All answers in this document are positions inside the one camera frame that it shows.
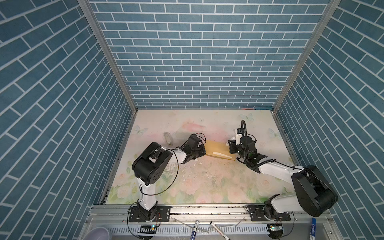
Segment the brown kraft envelope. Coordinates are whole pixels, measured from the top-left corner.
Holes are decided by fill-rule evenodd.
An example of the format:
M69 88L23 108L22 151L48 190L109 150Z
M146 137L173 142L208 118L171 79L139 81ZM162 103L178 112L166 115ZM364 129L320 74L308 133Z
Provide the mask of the brown kraft envelope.
M206 149L206 155L210 156L210 157L220 158L220 159L225 159L225 160L232 160L232 161L235 161L236 157L237 157L236 154L230 154L228 144L207 140L207 142L205 143L205 149ZM232 157L231 158L222 158L220 156L214 156L212 154L212 152L218 152L218 153L222 153L225 155L231 155Z

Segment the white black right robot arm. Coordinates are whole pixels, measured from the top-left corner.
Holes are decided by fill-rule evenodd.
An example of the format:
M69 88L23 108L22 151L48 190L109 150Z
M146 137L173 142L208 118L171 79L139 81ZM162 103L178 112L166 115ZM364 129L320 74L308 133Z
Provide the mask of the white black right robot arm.
M268 160L266 155L258 153L256 141L249 136L237 135L234 140L228 140L228 144L229 152L239 155L239 162L250 170L270 175L294 187L293 195L277 194L265 201L264 215L267 219L274 221L287 212L306 212L319 217L338 201L337 192L316 166L291 166L275 159Z

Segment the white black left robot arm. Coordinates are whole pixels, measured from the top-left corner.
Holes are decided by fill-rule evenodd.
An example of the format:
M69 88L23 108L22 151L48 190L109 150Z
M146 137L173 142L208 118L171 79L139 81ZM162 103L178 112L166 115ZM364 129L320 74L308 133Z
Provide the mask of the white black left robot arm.
M204 134L191 134L180 147L165 148L152 142L134 161L132 170L138 180L140 198L138 206L145 212L153 212L157 207L156 182L169 163L189 163L206 154Z

